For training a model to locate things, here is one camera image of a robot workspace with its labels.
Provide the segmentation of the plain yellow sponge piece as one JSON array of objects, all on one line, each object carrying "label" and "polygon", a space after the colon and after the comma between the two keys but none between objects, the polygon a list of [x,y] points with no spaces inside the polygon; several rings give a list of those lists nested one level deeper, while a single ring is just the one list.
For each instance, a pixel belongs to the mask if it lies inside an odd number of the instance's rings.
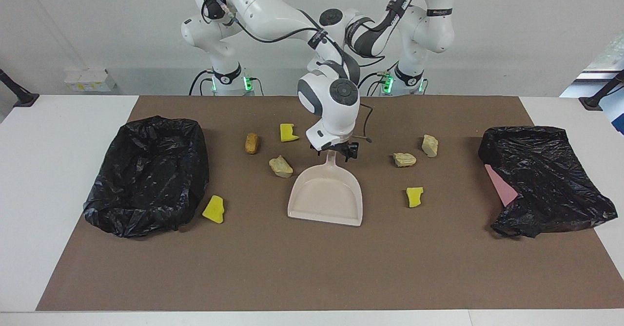
[{"label": "plain yellow sponge piece", "polygon": [[209,203],[201,213],[201,215],[214,223],[222,224],[224,222],[225,204],[224,199],[218,195],[212,195]]}]

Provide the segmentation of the pink bin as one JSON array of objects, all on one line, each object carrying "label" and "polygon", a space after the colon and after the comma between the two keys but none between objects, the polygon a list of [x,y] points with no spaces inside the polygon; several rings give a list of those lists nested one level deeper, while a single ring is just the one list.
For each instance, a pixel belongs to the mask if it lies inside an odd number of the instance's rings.
[{"label": "pink bin", "polygon": [[492,181],[493,186],[502,202],[503,206],[511,204],[518,196],[517,191],[507,183],[490,164],[485,164],[485,169]]}]

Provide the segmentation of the brown table mat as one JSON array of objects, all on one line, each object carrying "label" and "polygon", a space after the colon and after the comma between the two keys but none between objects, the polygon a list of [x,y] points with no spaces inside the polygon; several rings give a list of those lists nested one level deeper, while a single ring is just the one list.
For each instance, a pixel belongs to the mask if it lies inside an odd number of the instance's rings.
[{"label": "brown table mat", "polygon": [[[366,310],[624,308],[624,280],[591,229],[501,238],[501,201],[478,157],[488,128],[531,124],[516,97],[367,98],[372,143],[341,166],[361,184],[358,228],[287,216],[295,178],[275,176],[282,155],[300,173],[324,161],[280,123],[315,122],[295,97],[143,96],[131,121],[159,115],[204,130],[216,224],[199,213],[178,231],[118,238],[80,218],[37,306],[69,310]],[[256,133],[256,154],[245,152]],[[425,134],[438,155],[421,148]],[[398,168],[393,153],[415,165]],[[423,187],[409,208],[407,188]]]}]

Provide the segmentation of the black trash bag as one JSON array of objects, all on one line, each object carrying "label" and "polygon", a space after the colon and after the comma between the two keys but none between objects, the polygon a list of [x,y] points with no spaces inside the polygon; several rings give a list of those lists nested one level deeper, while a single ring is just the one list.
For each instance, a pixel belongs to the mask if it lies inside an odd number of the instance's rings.
[{"label": "black trash bag", "polygon": [[618,217],[613,202],[584,171],[564,129],[489,128],[478,155],[517,193],[491,224],[502,237],[575,232]]},{"label": "black trash bag", "polygon": [[83,206],[86,222],[116,237],[178,230],[209,184],[209,154],[197,121],[159,115],[121,126]]}]

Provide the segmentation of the right black trash bag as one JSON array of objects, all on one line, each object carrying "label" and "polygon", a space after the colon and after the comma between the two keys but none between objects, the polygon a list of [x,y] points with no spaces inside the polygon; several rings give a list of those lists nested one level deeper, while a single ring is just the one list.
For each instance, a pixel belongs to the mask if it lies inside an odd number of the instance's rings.
[{"label": "right black trash bag", "polygon": [[83,206],[86,222],[116,237],[178,230],[209,184],[209,154],[197,121],[159,115],[121,126]]}]

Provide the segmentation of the pale toy bread chunk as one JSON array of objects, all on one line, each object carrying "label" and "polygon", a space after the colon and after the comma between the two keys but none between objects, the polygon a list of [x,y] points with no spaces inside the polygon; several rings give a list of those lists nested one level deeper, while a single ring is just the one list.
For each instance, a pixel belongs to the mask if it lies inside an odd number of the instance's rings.
[{"label": "pale toy bread chunk", "polygon": [[429,158],[435,158],[438,155],[439,141],[432,135],[425,134],[421,148]]},{"label": "pale toy bread chunk", "polygon": [[290,166],[290,164],[288,164],[287,160],[282,155],[270,159],[268,165],[270,166],[274,175],[278,177],[290,178],[293,175],[293,168]]}]

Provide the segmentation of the black clamp stand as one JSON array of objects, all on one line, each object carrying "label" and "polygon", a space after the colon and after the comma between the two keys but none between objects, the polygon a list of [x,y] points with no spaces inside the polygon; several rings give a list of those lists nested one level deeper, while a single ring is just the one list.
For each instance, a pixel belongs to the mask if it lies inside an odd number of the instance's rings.
[{"label": "black clamp stand", "polygon": [[586,97],[578,97],[580,104],[588,111],[602,111],[600,101],[609,95],[618,92],[624,88],[624,69],[616,73],[610,81],[606,82],[594,95]]},{"label": "black clamp stand", "polygon": [[0,81],[17,97],[14,108],[29,108],[40,97],[40,94],[31,93],[20,84],[14,82],[2,69],[0,69]]}]

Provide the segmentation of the beige plastic dustpan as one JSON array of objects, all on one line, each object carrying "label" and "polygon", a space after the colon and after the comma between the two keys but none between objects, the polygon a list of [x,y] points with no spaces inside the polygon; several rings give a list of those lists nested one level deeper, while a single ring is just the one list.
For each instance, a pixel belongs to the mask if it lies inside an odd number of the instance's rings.
[{"label": "beige plastic dustpan", "polygon": [[324,164],[305,169],[296,179],[288,200],[290,218],[359,227],[363,221],[361,186],[328,151]]}]

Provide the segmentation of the white wall socket box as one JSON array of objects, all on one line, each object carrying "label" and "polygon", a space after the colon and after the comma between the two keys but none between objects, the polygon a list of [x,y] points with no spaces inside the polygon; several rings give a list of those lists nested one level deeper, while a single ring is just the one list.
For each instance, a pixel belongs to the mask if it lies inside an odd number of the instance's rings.
[{"label": "white wall socket box", "polygon": [[66,71],[64,84],[72,92],[112,92],[117,86],[107,69]]}]

